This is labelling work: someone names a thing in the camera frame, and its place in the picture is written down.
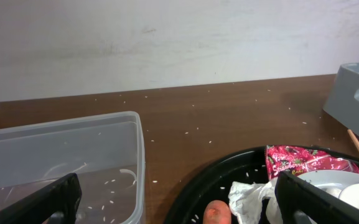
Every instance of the red wrapper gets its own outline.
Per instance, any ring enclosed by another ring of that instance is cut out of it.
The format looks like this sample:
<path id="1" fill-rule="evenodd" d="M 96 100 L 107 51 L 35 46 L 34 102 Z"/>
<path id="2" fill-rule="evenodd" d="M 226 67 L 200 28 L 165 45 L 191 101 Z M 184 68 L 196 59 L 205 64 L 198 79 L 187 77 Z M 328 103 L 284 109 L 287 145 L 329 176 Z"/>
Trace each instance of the red wrapper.
<path id="1" fill-rule="evenodd" d="M 359 168 L 346 159 L 332 157 L 324 151 L 296 146 L 266 146 L 265 163 L 269 180 L 280 171 L 301 175 L 313 170 L 342 170 L 359 174 Z"/>

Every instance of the crumpled paper napkin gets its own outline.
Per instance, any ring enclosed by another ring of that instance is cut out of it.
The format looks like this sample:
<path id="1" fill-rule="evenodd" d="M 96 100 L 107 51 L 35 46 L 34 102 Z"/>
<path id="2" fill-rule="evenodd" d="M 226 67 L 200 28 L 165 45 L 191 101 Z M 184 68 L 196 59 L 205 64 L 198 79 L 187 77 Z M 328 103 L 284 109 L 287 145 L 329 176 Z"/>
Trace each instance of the crumpled paper napkin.
<path id="1" fill-rule="evenodd" d="M 277 177 L 267 184 L 243 184 L 233 182 L 229 192 L 229 207 L 240 224 L 258 224 L 261 218 L 262 200 L 270 198 L 266 217 L 271 224 L 283 224 L 274 188 Z"/>

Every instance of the clear plastic container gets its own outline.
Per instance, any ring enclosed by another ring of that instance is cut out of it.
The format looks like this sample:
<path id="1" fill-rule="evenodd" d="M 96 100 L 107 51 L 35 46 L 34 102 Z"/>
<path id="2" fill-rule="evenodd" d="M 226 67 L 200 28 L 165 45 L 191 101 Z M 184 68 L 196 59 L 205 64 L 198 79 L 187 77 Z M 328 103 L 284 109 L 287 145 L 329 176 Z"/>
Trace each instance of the clear plastic container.
<path id="1" fill-rule="evenodd" d="M 75 172 L 76 223 L 145 223 L 144 170 L 132 111 L 0 129 L 0 210 Z"/>

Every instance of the gray plastic tray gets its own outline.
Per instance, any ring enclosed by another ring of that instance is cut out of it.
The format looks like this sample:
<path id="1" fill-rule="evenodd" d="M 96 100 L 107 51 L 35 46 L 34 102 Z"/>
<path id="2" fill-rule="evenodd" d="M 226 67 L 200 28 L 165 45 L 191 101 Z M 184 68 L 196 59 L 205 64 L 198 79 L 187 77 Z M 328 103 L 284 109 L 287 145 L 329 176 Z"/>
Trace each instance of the gray plastic tray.
<path id="1" fill-rule="evenodd" d="M 135 112 L 0 129 L 0 209 L 75 172 L 77 223 L 143 223 L 144 169 Z"/>
<path id="2" fill-rule="evenodd" d="M 359 135 L 359 63 L 341 65 L 323 110 Z"/>

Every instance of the brown table surface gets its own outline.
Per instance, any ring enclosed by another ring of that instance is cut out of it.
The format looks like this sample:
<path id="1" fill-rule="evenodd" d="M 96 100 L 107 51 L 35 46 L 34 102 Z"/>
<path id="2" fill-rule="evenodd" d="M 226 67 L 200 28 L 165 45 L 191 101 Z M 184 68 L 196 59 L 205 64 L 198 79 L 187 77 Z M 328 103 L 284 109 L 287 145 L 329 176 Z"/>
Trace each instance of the brown table surface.
<path id="1" fill-rule="evenodd" d="M 334 78 L 320 75 L 1 102 L 0 128 L 138 112 L 146 150 L 147 223 L 162 223 L 184 185 L 229 153 L 266 144 L 315 144 L 359 157 L 346 127 L 322 111 Z"/>

